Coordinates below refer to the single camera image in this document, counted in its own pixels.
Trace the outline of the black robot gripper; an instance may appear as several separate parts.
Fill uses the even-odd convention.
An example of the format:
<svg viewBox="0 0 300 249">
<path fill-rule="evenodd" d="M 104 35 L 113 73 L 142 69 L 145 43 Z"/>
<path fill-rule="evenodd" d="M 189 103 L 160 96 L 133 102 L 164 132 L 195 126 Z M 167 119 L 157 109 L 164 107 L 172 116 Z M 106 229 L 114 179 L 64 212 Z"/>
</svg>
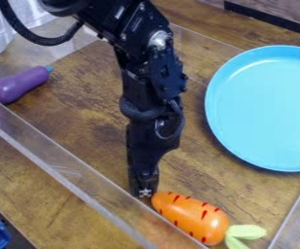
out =
<svg viewBox="0 0 300 249">
<path fill-rule="evenodd" d="M 158 162 L 165 153 L 179 147 L 184 125 L 183 113 L 140 113 L 129 117 L 126 154 L 129 190 L 133 196 L 145 198 L 157 193 Z"/>
</svg>

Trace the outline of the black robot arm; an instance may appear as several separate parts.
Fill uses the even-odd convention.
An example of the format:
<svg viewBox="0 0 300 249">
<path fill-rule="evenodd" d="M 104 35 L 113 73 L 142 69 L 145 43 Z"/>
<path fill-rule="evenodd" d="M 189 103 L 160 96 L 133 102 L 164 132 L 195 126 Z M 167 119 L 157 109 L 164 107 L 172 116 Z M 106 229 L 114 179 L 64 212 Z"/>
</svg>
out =
<svg viewBox="0 0 300 249">
<path fill-rule="evenodd" d="M 171 22 L 150 0 L 38 0 L 57 17 L 73 16 L 114 47 L 122 72 L 128 179 L 134 196 L 158 189 L 163 156 L 180 145 L 185 125 L 180 95 L 187 75 Z"/>
</svg>

